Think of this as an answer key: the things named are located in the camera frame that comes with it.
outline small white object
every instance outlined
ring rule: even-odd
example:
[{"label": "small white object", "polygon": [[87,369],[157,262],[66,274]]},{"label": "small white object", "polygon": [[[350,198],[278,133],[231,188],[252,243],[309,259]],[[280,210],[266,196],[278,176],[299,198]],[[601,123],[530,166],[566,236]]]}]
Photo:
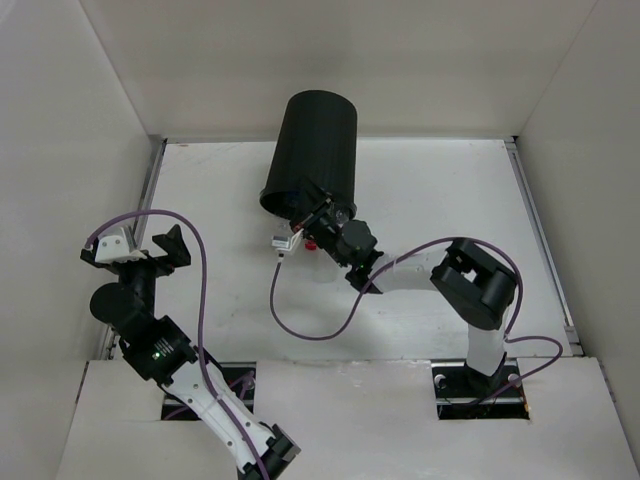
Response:
[{"label": "small white object", "polygon": [[271,237],[271,246],[276,249],[276,252],[282,255],[293,255],[296,253],[300,240],[302,239],[303,230],[299,230],[294,235],[274,235]]},{"label": "small white object", "polygon": [[[520,378],[520,375],[516,375],[515,373],[512,373],[507,377],[507,380],[509,380],[509,382],[513,382],[514,380],[517,380],[518,378]],[[517,387],[517,388],[520,388],[522,386],[522,382],[521,381],[516,382],[516,383],[514,383],[514,386]]]},{"label": "small white object", "polygon": [[444,382],[446,379],[447,377],[439,373],[438,375],[433,377],[433,384],[436,386],[436,388],[440,388],[440,386],[442,385],[442,382]]},{"label": "small white object", "polygon": [[215,365],[208,364],[207,371],[213,386],[218,392],[217,399],[213,398],[206,388],[194,389],[194,385],[204,383],[198,363],[186,363],[183,365],[173,374],[173,383],[166,390],[184,403],[189,404],[189,408],[227,446],[236,461],[238,470],[243,471],[247,463],[253,465],[256,463],[256,459],[236,426],[220,406],[220,402],[222,401],[228,405],[238,421],[244,425],[247,434],[261,457],[269,449],[267,441],[273,437],[273,434],[268,428],[260,424],[240,399],[236,397]]},{"label": "small white object", "polygon": [[118,227],[102,237],[98,243],[97,263],[129,262],[146,258],[136,250],[128,227]]}]

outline white table surface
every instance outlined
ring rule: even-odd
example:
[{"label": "white table surface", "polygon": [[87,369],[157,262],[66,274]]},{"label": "white table surface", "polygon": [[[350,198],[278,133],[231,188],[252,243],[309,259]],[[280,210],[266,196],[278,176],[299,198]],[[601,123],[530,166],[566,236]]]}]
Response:
[{"label": "white table surface", "polygon": [[[219,360],[463,358],[466,324],[435,292],[394,292],[366,298],[349,329],[330,342],[304,342],[282,332],[269,313],[275,268],[270,238],[279,223],[258,202],[274,142],[170,145],[153,208],[182,213],[207,246],[206,346]],[[527,217],[505,145],[498,140],[364,139],[358,142],[357,218],[367,221],[381,250],[404,253],[448,235],[495,243],[521,267],[525,300],[514,336],[560,340],[564,314]],[[151,218],[151,236],[171,219]],[[184,234],[193,265],[158,282],[156,314],[168,314],[193,340],[200,282],[195,241]],[[277,310],[292,328],[311,335],[342,324],[356,292],[340,272],[332,283],[313,279],[317,256],[301,249],[287,259]],[[550,356],[543,342],[509,346],[514,356]]]},{"label": "white table surface", "polygon": [[[256,378],[257,414],[302,448],[281,480],[640,478],[595,359],[526,379],[530,421],[439,421],[429,362],[266,361]],[[126,363],[91,362],[57,480],[235,480],[226,446],[159,421],[161,403]]]}]

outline black cylindrical container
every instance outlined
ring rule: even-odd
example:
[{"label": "black cylindrical container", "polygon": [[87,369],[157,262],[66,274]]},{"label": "black cylindrical container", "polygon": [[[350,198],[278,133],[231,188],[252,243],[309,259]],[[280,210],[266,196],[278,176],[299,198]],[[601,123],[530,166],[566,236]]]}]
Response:
[{"label": "black cylindrical container", "polygon": [[358,113],[344,97],[309,90],[289,100],[260,204],[290,220],[307,177],[353,218]]}]

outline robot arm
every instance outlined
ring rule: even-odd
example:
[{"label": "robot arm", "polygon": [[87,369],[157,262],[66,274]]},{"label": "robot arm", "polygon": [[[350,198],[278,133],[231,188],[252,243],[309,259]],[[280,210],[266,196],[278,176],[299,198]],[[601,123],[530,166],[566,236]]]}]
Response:
[{"label": "robot arm", "polygon": [[92,250],[82,251],[83,260],[118,275],[118,283],[103,285],[93,294],[91,313],[120,335],[124,360],[144,380],[153,379],[182,400],[224,442],[235,459],[239,479],[264,479],[256,453],[269,478],[277,479],[300,449],[277,425],[266,426],[245,408],[215,360],[206,365],[214,395],[205,384],[189,338],[168,316],[155,318],[156,278],[190,265],[191,257],[178,225],[153,241],[167,255],[154,258],[136,250],[125,227],[96,240]]},{"label": "robot arm", "polygon": [[469,382],[479,394],[495,389],[506,357],[503,317],[514,299],[516,274],[472,240],[456,238],[446,248],[403,259],[374,278],[374,272],[398,257],[375,249],[377,239],[365,222],[341,223],[330,194],[306,179],[301,192],[304,207],[290,222],[293,231],[302,230],[339,265],[350,266],[346,279],[359,291],[439,291],[469,324]]}]

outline cable connector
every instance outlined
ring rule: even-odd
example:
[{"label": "cable connector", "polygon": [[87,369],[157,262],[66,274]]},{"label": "cable connector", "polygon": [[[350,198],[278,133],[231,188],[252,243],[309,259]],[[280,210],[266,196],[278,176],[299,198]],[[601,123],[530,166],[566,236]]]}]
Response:
[{"label": "cable connector", "polygon": [[300,240],[302,240],[302,232],[303,230],[298,230],[290,237],[274,235],[271,237],[271,246],[276,249],[280,256],[293,255],[300,245]]},{"label": "cable connector", "polygon": [[137,250],[129,227],[117,227],[100,238],[95,261],[98,263],[129,262],[146,258]]}]

